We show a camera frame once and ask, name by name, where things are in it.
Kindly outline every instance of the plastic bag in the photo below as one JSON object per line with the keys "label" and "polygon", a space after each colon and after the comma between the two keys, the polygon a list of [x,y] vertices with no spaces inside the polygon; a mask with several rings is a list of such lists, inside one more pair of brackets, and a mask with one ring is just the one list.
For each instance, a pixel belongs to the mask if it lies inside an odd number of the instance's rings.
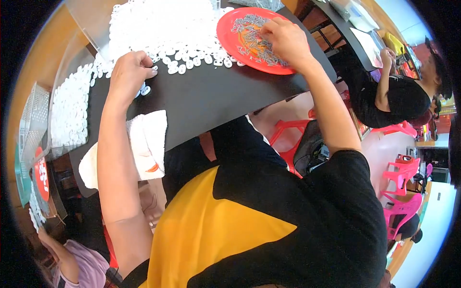
{"label": "plastic bag", "polygon": [[285,7],[280,0],[229,0],[229,3],[240,4],[248,7],[259,7],[277,12]]}

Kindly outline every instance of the yellow object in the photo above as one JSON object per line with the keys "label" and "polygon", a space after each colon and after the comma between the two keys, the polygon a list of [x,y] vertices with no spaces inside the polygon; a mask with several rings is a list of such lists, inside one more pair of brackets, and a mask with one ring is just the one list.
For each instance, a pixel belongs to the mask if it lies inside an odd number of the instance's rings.
{"label": "yellow object", "polygon": [[383,40],[384,40],[384,43],[386,43],[386,46],[395,52],[396,56],[399,56],[402,54],[402,49],[403,51],[405,51],[404,45],[397,38],[395,38],[395,36],[392,35],[391,33],[386,32]]}
{"label": "yellow object", "polygon": [[278,241],[297,228],[236,202],[215,199],[217,172],[214,167],[196,176],[165,209],[141,288],[186,287],[190,278],[220,260]]}

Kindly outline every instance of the floor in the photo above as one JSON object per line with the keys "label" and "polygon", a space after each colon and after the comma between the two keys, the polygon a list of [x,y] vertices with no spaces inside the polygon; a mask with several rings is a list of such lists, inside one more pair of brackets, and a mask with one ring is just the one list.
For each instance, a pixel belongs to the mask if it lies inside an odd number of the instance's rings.
{"label": "floor", "polygon": [[[347,89],[344,82],[336,84],[339,93]],[[274,125],[278,120],[292,121],[308,119],[308,112],[313,107],[310,92],[303,93],[289,102],[281,101],[263,109],[258,115],[250,114],[250,119],[255,128],[270,139],[274,133]],[[287,129],[275,142],[273,147],[284,152],[291,149],[301,137],[297,129]],[[210,160],[216,159],[213,150],[213,141],[209,133],[200,135],[200,140],[205,154]],[[398,154],[406,154],[407,146],[413,146],[414,139],[403,133],[384,135],[383,133],[370,133],[362,141],[362,152],[370,165],[371,183],[376,196],[380,197],[381,190],[395,190],[393,182],[382,178],[385,170],[391,169],[389,162],[393,162]],[[150,189],[142,192],[142,207],[146,211],[146,219],[155,225],[164,211],[166,198],[160,179],[149,180]]]}

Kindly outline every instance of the black t-shirt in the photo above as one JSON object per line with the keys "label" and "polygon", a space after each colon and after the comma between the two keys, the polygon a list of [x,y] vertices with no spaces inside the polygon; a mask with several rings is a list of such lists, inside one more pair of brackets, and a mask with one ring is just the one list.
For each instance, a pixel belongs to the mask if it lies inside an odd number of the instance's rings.
{"label": "black t-shirt", "polygon": [[[397,228],[397,225],[405,218],[406,214],[398,214],[394,217],[394,222],[392,224],[393,228]],[[418,225],[420,224],[420,217],[418,214],[415,214],[407,222],[405,222],[400,229],[397,231],[397,234],[402,234],[402,240],[413,237],[418,230]]]}
{"label": "black t-shirt", "polygon": [[336,152],[304,179],[264,161],[226,163],[178,192],[157,224],[150,260],[124,285],[376,287],[386,236],[357,151]]}
{"label": "black t-shirt", "polygon": [[352,77],[351,85],[348,84],[352,108],[368,127],[382,128],[417,119],[431,105],[426,92],[414,79],[391,74],[387,93],[390,112],[381,111],[375,105],[378,83],[369,81],[363,74]]}

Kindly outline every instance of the black and yellow shirt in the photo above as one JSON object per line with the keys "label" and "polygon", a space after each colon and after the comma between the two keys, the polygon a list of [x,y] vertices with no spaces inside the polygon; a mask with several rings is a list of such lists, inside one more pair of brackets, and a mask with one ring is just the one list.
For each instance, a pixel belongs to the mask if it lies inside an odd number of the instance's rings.
{"label": "black and yellow shirt", "polygon": [[189,181],[156,227],[127,287],[376,287],[383,208],[365,157],[339,151],[300,179],[265,162],[223,164]]}

